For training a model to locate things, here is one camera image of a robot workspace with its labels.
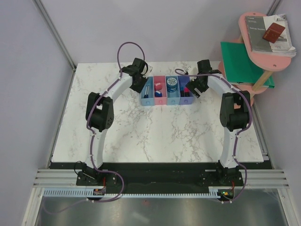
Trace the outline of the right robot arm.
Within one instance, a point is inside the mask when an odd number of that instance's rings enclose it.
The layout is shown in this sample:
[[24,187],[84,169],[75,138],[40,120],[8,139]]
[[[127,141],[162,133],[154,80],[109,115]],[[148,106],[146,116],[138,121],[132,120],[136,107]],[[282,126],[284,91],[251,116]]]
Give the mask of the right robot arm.
[[219,162],[225,169],[236,168],[240,134],[252,124],[250,93],[232,86],[219,70],[212,69],[208,59],[197,62],[197,68],[198,75],[187,83],[186,88],[197,98],[209,88],[220,95],[224,143]]

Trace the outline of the pink bin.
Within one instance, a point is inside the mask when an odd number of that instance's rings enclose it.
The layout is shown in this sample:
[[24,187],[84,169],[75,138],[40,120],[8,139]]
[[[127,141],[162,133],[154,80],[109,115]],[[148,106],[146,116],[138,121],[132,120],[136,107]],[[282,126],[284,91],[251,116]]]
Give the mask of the pink bin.
[[155,97],[154,101],[155,105],[166,105],[167,104],[167,93],[166,93],[166,77],[165,76],[154,76],[153,77],[153,83],[161,83],[162,84],[162,92],[163,97]]

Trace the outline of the light blue bin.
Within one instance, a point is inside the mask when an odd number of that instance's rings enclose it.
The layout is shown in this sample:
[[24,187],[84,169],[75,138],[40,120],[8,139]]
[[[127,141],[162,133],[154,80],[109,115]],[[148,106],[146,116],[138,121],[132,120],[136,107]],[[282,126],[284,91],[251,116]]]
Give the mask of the light blue bin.
[[[178,81],[178,77],[177,76],[166,76],[166,79],[168,77],[175,77]],[[179,82],[178,82],[178,86],[175,92],[166,92],[167,93],[167,105],[179,105],[180,102],[180,91],[179,91]]]
[[148,77],[140,94],[140,101],[142,106],[154,106],[154,83],[153,77]]

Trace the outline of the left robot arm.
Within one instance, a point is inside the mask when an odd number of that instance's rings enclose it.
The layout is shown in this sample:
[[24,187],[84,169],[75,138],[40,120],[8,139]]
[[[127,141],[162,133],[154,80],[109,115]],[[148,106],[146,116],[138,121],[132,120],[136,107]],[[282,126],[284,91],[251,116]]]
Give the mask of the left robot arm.
[[148,80],[145,77],[148,68],[144,60],[135,58],[131,65],[119,70],[120,75],[108,88],[88,95],[86,127],[91,132],[91,141],[86,164],[93,168],[87,174],[87,180],[93,185],[99,185],[103,181],[103,173],[97,169],[103,164],[105,137],[114,121],[114,102],[128,88],[141,93]]

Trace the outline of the pink eraser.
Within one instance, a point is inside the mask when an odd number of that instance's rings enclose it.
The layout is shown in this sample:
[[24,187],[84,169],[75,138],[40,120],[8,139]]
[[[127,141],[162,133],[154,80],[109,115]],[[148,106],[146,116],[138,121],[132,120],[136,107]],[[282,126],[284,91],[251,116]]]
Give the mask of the pink eraser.
[[154,84],[154,89],[155,89],[155,91],[160,91],[160,90],[162,90],[162,84],[161,84],[160,82]]

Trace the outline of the blue eraser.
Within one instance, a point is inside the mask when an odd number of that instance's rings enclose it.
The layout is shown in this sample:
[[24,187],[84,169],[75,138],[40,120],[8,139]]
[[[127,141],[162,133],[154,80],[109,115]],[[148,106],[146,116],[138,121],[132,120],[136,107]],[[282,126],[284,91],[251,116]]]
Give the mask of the blue eraser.
[[155,95],[155,97],[163,97],[162,92],[158,91],[158,90],[155,91],[154,95]]

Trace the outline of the blue-capped white pen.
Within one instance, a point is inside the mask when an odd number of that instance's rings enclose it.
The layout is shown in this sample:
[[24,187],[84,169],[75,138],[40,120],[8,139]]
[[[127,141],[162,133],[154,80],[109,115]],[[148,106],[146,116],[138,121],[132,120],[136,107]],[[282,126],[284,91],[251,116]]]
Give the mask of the blue-capped white pen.
[[146,87],[146,98],[149,98],[150,86]]

